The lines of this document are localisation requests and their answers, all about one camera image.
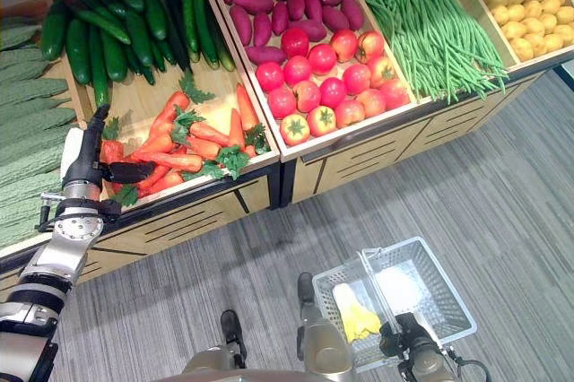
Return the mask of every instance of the tomato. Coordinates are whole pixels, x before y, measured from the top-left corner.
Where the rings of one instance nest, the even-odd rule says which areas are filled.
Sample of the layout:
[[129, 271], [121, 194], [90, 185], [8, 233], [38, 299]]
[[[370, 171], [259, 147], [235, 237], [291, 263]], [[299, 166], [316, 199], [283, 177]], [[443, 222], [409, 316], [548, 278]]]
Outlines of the tomato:
[[314, 137], [332, 133], [337, 129], [335, 112], [326, 106], [312, 109], [307, 115], [307, 122], [311, 129], [311, 135]]
[[310, 128], [307, 120], [298, 114], [289, 115], [281, 121], [279, 127], [281, 136], [288, 146], [306, 142], [309, 139]]
[[411, 102], [409, 94], [406, 91], [406, 85], [399, 79], [389, 80], [384, 82], [379, 88], [385, 97], [387, 110], [396, 109]]
[[281, 50], [287, 59], [297, 55], [306, 56], [309, 51], [309, 37], [304, 30], [289, 28], [281, 36]]
[[347, 96], [347, 89], [342, 80], [329, 77], [319, 86], [321, 91], [321, 105], [334, 109]]
[[362, 64], [367, 64], [373, 57], [383, 54], [385, 38], [375, 30], [363, 33], [357, 41], [359, 46], [355, 57]]
[[265, 92], [270, 92], [273, 89], [281, 88], [285, 82], [283, 77], [283, 70], [276, 62], [265, 62], [257, 67], [255, 71], [257, 81]]
[[365, 118], [365, 108], [356, 100], [343, 100], [335, 109], [337, 127], [346, 126], [361, 122]]
[[309, 113], [319, 105], [321, 91], [312, 81], [303, 80], [293, 86], [293, 92], [297, 97], [297, 109], [303, 113]]
[[387, 107], [385, 96], [378, 89], [367, 89], [357, 95], [356, 100], [365, 108], [365, 117], [380, 115]]
[[317, 44], [313, 47], [307, 59], [311, 63], [311, 70], [314, 74], [328, 74], [337, 63], [337, 54], [328, 44]]
[[352, 30], [338, 30], [331, 41], [331, 47], [335, 50], [339, 62], [347, 62], [352, 59], [357, 51], [357, 37]]
[[388, 56], [373, 57], [368, 63], [370, 69], [370, 87], [378, 89], [387, 80], [394, 79], [395, 70]]
[[298, 82], [309, 79], [311, 76], [311, 64], [304, 56], [294, 56], [283, 67], [283, 75], [287, 84], [293, 86]]
[[293, 92], [286, 88], [279, 88], [267, 95], [267, 104], [275, 119], [283, 119], [295, 112], [297, 101]]
[[351, 65], [344, 70], [343, 81], [349, 95], [366, 91], [370, 85], [370, 69], [363, 64]]

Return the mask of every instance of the gray carpet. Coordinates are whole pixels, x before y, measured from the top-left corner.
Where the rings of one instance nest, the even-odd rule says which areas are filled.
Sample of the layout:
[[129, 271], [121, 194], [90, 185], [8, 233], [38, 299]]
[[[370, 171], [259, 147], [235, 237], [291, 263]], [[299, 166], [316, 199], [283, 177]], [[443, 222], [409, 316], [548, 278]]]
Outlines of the gray carpet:
[[[53, 381], [179, 373], [235, 308], [252, 368], [301, 369], [299, 272], [362, 247], [427, 239], [478, 324], [456, 343], [495, 381], [574, 373], [574, 93], [549, 73], [476, 132], [77, 288]], [[482, 380], [467, 371], [466, 380]], [[400, 380], [395, 369], [360, 380]]]

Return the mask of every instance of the red tomato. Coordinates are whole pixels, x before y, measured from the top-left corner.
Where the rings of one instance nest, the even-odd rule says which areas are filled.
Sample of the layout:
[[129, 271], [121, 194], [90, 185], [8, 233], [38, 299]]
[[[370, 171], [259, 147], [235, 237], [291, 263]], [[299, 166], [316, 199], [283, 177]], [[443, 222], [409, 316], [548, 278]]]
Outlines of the red tomato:
[[295, 112], [297, 101], [293, 92], [286, 88], [279, 88], [267, 95], [267, 104], [275, 119], [283, 119]]
[[344, 70], [343, 81], [349, 95], [366, 91], [370, 85], [370, 69], [363, 64], [351, 65]]
[[338, 30], [331, 37], [329, 44], [335, 50], [337, 60], [339, 62], [347, 62], [355, 55], [358, 42], [352, 30]]
[[406, 85], [399, 79], [389, 80], [384, 82], [379, 88], [385, 97], [387, 110], [396, 109], [411, 102], [409, 94], [406, 91]]
[[356, 98], [365, 108], [365, 117], [380, 115], [387, 106], [383, 92], [378, 89], [367, 89]]
[[306, 56], [309, 51], [309, 37], [304, 30], [289, 28], [281, 36], [281, 50], [287, 59], [294, 56]]
[[328, 44], [317, 44], [313, 47], [307, 59], [311, 63], [311, 70], [314, 74], [328, 74], [337, 63], [337, 54]]
[[319, 105], [321, 91], [312, 81], [303, 80], [293, 86], [293, 92], [297, 97], [297, 109], [303, 113], [309, 113]]
[[312, 109], [307, 115], [307, 122], [314, 137], [332, 133], [337, 129], [335, 112], [326, 106]]
[[359, 39], [355, 57], [362, 64], [367, 64], [373, 57], [381, 56], [385, 48], [385, 38], [375, 30], [363, 33]]
[[368, 63], [370, 69], [370, 87], [380, 88], [387, 80], [394, 79], [395, 70], [388, 56], [373, 57]]
[[283, 67], [283, 75], [287, 84], [293, 86], [298, 82], [309, 79], [311, 76], [311, 64], [304, 56], [294, 56]]
[[329, 77], [319, 86], [321, 91], [321, 105], [334, 109], [347, 96], [347, 89], [342, 80]]
[[306, 142], [309, 139], [310, 129], [307, 120], [302, 115], [289, 115], [281, 121], [279, 128], [281, 136], [288, 146]]
[[335, 109], [337, 127], [346, 126], [361, 122], [365, 118], [365, 108], [359, 101], [343, 100]]
[[265, 62], [257, 67], [255, 71], [257, 81], [261, 85], [261, 89], [265, 92], [270, 92], [273, 89], [281, 88], [285, 79], [283, 77], [283, 70], [276, 62]]

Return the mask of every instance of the carrot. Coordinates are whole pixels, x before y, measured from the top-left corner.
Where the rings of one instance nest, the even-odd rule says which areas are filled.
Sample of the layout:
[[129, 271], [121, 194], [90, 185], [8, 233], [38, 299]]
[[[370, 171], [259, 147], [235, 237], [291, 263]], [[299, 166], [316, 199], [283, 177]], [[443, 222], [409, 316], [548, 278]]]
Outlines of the carrot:
[[241, 127], [241, 116], [236, 109], [231, 111], [230, 139], [228, 146], [238, 145], [241, 150], [245, 148], [245, 136]]
[[227, 135], [220, 133], [212, 126], [207, 125], [205, 122], [194, 122], [189, 127], [189, 132], [197, 138], [217, 143], [220, 146], [227, 146], [227, 142], [229, 140]]
[[222, 147], [217, 143], [210, 142], [209, 140], [202, 140], [201, 138], [191, 135], [187, 138], [187, 141], [189, 142], [191, 150], [206, 160], [215, 161], [219, 151], [222, 149]]
[[235, 92], [237, 94], [237, 103], [239, 104], [239, 113], [241, 114], [243, 131], [248, 131], [259, 123], [259, 119], [257, 119], [257, 114], [253, 109], [253, 104], [251, 104], [251, 100], [249, 99], [248, 92], [245, 90], [245, 86], [238, 83]]

